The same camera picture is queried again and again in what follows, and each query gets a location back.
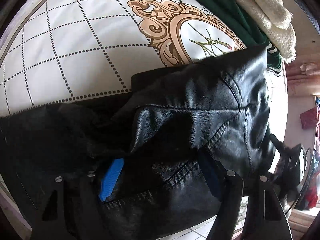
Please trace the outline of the black leather jacket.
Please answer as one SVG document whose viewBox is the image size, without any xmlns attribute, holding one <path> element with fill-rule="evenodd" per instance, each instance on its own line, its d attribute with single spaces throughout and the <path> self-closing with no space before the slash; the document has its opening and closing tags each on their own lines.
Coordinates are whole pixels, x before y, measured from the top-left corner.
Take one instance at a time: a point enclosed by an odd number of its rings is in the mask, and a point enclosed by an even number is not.
<svg viewBox="0 0 320 240">
<path fill-rule="evenodd" d="M 115 239 L 157 239 L 216 215 L 201 155 L 242 178 L 274 158 L 266 63 L 266 48 L 251 47 L 136 74 L 127 94 L 1 118 L 1 175 L 32 233 L 57 177 L 101 178 L 115 159 L 119 185 L 103 204 Z"/>
</svg>

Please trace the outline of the white floral bed quilt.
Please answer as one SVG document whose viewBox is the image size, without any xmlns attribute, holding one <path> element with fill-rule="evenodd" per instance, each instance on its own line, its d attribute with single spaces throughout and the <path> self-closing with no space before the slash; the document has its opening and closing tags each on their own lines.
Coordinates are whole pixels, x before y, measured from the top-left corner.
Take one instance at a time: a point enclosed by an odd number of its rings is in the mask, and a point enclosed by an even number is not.
<svg viewBox="0 0 320 240">
<path fill-rule="evenodd" d="M 247 48 L 197 0 L 43 0 L 2 51 L 1 118 L 127 94 L 136 74 Z M 279 76 L 265 70 L 268 126 L 280 137 L 287 114 L 281 60 Z M 157 239 L 205 239 L 216 215 Z"/>
</svg>

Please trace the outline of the cream fluffy folded garment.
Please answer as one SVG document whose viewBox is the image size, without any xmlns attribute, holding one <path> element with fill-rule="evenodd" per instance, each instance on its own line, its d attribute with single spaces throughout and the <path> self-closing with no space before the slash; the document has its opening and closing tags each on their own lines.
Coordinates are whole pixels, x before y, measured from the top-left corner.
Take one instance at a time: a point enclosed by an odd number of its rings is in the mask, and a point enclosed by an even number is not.
<svg viewBox="0 0 320 240">
<path fill-rule="evenodd" d="M 296 59 L 296 33 L 291 24 L 292 14 L 283 5 L 282 0 L 236 0 L 255 20 L 279 50 L 285 62 Z"/>
</svg>

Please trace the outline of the dark green folded garment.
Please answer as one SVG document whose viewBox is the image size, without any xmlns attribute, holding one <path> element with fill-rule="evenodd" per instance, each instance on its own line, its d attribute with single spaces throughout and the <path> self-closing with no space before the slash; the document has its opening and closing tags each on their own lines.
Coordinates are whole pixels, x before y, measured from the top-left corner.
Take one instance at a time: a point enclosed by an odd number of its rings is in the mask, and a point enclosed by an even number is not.
<svg viewBox="0 0 320 240">
<path fill-rule="evenodd" d="M 197 1 L 227 25 L 246 47 L 266 46 L 267 70 L 276 76 L 280 75 L 282 60 L 279 50 L 270 42 L 253 18 L 237 4 L 236 0 Z"/>
</svg>

